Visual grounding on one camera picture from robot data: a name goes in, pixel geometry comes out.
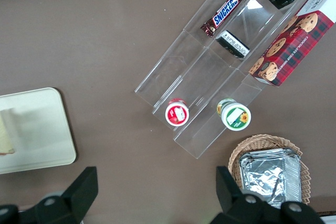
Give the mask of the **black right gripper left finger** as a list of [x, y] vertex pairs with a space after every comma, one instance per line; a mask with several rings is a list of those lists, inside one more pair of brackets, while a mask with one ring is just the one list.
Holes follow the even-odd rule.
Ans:
[[97, 168], [86, 167], [60, 196], [49, 196], [37, 204], [37, 223], [81, 223], [97, 195]]

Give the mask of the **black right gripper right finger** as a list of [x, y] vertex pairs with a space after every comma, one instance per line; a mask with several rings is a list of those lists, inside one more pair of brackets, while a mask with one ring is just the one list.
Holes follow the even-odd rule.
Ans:
[[222, 211], [211, 223], [284, 223], [279, 209], [243, 194], [225, 166], [216, 167], [216, 194]]

